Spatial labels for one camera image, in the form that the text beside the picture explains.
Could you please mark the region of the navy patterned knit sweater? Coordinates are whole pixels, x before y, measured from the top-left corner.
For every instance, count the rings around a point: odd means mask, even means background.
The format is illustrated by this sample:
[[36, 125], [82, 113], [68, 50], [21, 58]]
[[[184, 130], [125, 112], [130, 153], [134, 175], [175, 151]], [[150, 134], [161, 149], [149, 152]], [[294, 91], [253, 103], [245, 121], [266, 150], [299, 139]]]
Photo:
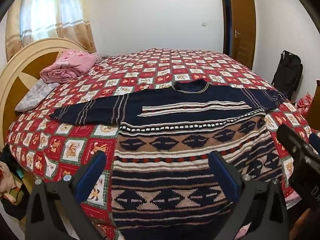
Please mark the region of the navy patterned knit sweater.
[[56, 109], [72, 125], [118, 125], [111, 176], [113, 221], [124, 239], [208, 239], [232, 210], [209, 168], [211, 152], [268, 181], [281, 164], [265, 115], [275, 89], [175, 82]]

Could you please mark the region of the pile of mixed clothes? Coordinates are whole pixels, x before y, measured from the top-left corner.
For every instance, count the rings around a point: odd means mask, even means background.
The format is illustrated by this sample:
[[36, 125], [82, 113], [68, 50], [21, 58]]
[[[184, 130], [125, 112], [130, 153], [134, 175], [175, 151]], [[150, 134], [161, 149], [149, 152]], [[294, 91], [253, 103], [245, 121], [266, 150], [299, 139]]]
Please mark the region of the pile of mixed clothes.
[[30, 197], [23, 179], [22, 168], [6, 144], [1, 151], [1, 204], [18, 221], [25, 217]]

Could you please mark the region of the red checkered bear bedspread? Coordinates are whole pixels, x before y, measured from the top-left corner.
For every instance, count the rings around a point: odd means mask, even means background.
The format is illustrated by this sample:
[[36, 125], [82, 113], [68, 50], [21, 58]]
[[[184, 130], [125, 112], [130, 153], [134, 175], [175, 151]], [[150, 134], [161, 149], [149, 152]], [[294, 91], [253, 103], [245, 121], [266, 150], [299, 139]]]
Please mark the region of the red checkered bear bedspread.
[[175, 81], [197, 79], [213, 85], [271, 89], [258, 74], [214, 51], [149, 49], [102, 58], [85, 75], [59, 85], [39, 106], [23, 114], [16, 113], [15, 107], [27, 88], [20, 77], [15, 77], [4, 107], [4, 143], [28, 172], [56, 181], [74, 173], [97, 150], [112, 157], [117, 129], [62, 125], [50, 120], [53, 110], [99, 97], [166, 88]]

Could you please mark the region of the brown wooden cabinet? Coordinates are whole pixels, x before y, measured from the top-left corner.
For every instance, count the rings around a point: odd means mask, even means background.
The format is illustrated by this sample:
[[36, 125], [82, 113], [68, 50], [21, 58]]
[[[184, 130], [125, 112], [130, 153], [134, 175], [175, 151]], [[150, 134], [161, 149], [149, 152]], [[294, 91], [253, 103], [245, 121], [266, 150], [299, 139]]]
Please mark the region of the brown wooden cabinet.
[[320, 130], [320, 80], [317, 80], [317, 88], [307, 112], [306, 120], [312, 129]]

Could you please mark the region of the red plaid bag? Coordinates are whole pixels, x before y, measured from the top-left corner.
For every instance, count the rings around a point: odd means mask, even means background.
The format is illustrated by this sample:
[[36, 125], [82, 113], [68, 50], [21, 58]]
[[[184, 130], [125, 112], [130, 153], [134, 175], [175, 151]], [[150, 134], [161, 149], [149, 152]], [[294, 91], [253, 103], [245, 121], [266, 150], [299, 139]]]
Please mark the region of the red plaid bag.
[[304, 97], [302, 97], [295, 103], [295, 107], [303, 117], [306, 117], [312, 102], [313, 97], [309, 93], [307, 93]]

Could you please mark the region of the black folded stroller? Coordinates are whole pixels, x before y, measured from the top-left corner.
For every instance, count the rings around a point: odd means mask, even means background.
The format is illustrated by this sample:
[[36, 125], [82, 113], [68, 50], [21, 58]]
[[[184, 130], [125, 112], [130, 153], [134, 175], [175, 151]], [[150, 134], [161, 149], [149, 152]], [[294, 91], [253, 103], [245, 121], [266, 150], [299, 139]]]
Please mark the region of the black folded stroller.
[[302, 77], [303, 65], [298, 55], [284, 50], [274, 74], [271, 85], [279, 90], [288, 100], [297, 91]]

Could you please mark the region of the grey floral pillow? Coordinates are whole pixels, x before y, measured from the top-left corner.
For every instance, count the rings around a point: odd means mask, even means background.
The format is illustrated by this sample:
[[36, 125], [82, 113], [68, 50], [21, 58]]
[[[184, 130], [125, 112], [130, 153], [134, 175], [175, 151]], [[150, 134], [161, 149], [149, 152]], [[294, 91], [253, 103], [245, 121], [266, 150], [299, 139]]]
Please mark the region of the grey floral pillow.
[[40, 78], [17, 104], [15, 111], [26, 112], [35, 109], [58, 85], [58, 82], [45, 83], [45, 81]]

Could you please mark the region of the folded pink blanket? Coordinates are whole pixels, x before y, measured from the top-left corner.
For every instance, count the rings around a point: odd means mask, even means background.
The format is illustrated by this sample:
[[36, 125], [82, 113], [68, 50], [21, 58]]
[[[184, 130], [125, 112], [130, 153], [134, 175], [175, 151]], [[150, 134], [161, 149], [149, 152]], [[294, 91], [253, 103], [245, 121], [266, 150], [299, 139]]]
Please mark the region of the folded pink blanket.
[[86, 74], [96, 63], [97, 56], [79, 50], [64, 50], [56, 61], [40, 72], [45, 83], [67, 83]]

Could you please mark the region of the cream and wood headboard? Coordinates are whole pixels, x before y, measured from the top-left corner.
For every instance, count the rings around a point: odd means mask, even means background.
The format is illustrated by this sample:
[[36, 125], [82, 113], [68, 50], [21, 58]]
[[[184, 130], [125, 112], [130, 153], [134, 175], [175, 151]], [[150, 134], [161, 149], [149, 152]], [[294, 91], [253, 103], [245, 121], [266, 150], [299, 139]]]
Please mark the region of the cream and wood headboard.
[[1, 147], [9, 126], [17, 119], [16, 105], [37, 83], [40, 71], [48, 67], [65, 49], [85, 48], [65, 38], [47, 38], [33, 42], [13, 56], [1, 73]]

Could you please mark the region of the brown wooden door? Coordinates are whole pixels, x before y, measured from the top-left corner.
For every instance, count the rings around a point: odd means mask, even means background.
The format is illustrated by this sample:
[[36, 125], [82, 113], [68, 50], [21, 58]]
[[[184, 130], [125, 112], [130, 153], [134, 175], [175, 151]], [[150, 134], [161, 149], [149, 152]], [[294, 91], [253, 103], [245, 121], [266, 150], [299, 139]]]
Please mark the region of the brown wooden door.
[[253, 68], [256, 43], [254, 0], [222, 0], [223, 53]]

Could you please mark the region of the beige patterned curtain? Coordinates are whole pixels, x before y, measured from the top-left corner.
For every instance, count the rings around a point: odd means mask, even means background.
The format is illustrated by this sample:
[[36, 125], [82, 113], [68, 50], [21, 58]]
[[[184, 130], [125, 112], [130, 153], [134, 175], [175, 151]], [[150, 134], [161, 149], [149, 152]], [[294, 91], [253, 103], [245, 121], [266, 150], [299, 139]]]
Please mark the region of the beige patterned curtain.
[[6, 56], [46, 38], [66, 38], [96, 51], [87, 0], [15, 0], [7, 13]]

